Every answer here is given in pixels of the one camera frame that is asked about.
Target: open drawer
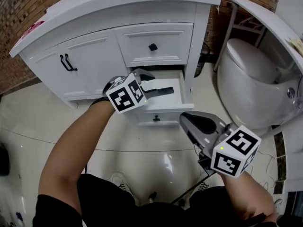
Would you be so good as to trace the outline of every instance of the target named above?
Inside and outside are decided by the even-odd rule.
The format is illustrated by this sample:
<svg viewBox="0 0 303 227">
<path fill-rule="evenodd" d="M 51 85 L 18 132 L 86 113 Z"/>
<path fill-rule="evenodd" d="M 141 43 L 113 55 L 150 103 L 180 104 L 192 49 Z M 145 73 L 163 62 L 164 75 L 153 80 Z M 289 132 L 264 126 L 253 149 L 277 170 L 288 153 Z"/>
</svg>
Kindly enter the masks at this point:
<svg viewBox="0 0 303 227">
<path fill-rule="evenodd" d="M 183 72 L 181 70 L 151 71 L 155 80 L 143 81 L 146 90 L 173 87 L 174 93 L 152 97 L 148 104 L 126 112 L 125 115 L 141 126 L 178 124 L 184 111 L 194 108 L 191 95 L 185 94 Z"/>
</svg>

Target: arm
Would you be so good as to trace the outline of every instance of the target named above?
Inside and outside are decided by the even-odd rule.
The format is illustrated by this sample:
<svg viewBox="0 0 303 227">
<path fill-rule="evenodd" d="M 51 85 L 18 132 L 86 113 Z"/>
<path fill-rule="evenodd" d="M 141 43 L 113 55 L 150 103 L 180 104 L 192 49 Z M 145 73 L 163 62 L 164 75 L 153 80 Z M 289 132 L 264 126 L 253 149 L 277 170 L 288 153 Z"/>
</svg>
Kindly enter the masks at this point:
<svg viewBox="0 0 303 227">
<path fill-rule="evenodd" d="M 247 172 L 238 178 L 220 174 L 238 216 L 248 219 L 264 213 L 264 222 L 276 223 L 276 209 L 270 194 Z"/>
<path fill-rule="evenodd" d="M 38 194 L 59 199 L 81 214 L 77 181 L 114 111 L 110 102 L 94 104 L 64 132 L 44 166 Z"/>
</svg>

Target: white toilet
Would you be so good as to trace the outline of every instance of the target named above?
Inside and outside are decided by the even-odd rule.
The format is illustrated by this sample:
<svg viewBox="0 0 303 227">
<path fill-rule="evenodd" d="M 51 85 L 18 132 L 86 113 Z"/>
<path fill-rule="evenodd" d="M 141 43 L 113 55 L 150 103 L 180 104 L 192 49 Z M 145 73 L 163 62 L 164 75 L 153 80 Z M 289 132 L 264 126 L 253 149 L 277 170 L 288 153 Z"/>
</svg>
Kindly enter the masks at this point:
<svg viewBox="0 0 303 227">
<path fill-rule="evenodd" d="M 251 44 L 230 39 L 218 70 L 218 89 L 238 126 L 261 129 L 282 124 L 301 111 L 300 76 L 278 68 Z"/>
</svg>

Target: drawer knob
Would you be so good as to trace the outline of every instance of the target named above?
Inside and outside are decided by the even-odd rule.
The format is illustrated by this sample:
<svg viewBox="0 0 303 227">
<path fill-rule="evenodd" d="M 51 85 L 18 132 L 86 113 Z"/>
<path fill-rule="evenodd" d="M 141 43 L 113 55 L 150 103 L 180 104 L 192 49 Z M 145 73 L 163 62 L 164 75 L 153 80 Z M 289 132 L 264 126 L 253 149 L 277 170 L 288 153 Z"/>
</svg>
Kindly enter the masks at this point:
<svg viewBox="0 0 303 227">
<path fill-rule="evenodd" d="M 149 49 L 151 50 L 151 51 L 156 51 L 157 49 L 158 49 L 158 47 L 156 46 L 156 44 L 151 44 L 150 46 L 148 46 L 149 47 Z"/>
<path fill-rule="evenodd" d="M 159 119 L 159 116 L 158 115 L 155 115 L 155 118 L 153 119 L 154 122 L 159 122 L 160 119 Z"/>
</svg>

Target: black cabinet handle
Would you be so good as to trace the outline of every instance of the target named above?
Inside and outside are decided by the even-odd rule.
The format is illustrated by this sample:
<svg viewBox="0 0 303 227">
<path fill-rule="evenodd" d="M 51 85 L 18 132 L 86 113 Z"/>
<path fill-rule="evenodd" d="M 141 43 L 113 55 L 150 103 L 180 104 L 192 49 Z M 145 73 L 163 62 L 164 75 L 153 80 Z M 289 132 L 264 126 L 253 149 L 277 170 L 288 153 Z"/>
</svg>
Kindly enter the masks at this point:
<svg viewBox="0 0 303 227">
<path fill-rule="evenodd" d="M 151 44 L 150 46 L 148 46 L 148 48 L 151 50 L 151 51 L 156 51 L 158 49 L 158 47 L 156 46 L 156 44 Z"/>
<path fill-rule="evenodd" d="M 159 122 L 160 121 L 160 119 L 159 119 L 159 116 L 158 115 L 155 115 L 155 118 L 154 119 L 152 119 L 154 122 Z"/>
<path fill-rule="evenodd" d="M 63 55 L 60 55 L 60 58 L 61 58 L 61 63 L 62 63 L 62 65 L 64 66 L 64 68 L 65 68 L 67 71 L 71 71 L 71 70 L 68 69 L 68 68 L 66 67 L 66 65 L 64 64 L 64 62 L 63 62 Z"/>
<path fill-rule="evenodd" d="M 70 62 L 68 61 L 68 54 L 65 54 L 65 61 L 66 63 L 70 66 L 71 70 L 78 70 L 77 68 L 73 68 L 70 64 Z"/>
</svg>

